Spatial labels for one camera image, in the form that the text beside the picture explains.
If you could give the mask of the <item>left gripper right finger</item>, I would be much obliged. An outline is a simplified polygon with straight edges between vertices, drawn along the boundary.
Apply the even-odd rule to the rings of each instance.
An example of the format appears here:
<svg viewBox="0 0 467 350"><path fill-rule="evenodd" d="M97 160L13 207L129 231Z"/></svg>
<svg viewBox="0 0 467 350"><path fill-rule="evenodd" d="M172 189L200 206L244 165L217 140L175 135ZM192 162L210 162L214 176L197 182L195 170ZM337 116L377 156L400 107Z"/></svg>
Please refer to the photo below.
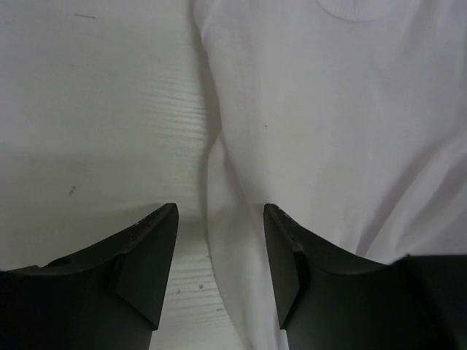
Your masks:
<svg viewBox="0 0 467 350"><path fill-rule="evenodd" d="M384 265L269 203L263 223L279 325L291 349L464 349L466 257Z"/></svg>

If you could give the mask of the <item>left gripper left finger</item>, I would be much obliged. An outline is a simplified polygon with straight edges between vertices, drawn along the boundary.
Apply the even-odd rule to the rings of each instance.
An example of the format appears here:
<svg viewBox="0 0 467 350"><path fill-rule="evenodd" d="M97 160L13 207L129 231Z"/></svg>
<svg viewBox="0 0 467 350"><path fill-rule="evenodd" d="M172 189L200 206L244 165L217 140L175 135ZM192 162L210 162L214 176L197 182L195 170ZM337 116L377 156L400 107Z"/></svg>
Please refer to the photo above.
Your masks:
<svg viewBox="0 0 467 350"><path fill-rule="evenodd" d="M73 254L1 273L3 349L148 349L179 212L167 203Z"/></svg>

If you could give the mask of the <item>white tank top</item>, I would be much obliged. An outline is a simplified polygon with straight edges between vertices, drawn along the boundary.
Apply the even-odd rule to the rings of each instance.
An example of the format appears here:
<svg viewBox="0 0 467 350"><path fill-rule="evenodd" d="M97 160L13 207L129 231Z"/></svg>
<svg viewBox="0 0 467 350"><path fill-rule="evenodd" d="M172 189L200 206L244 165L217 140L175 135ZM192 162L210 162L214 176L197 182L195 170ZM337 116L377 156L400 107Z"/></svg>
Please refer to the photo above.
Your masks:
<svg viewBox="0 0 467 350"><path fill-rule="evenodd" d="M276 203L354 254L466 251L464 1L195 1L220 107L209 248L247 349L286 349Z"/></svg>

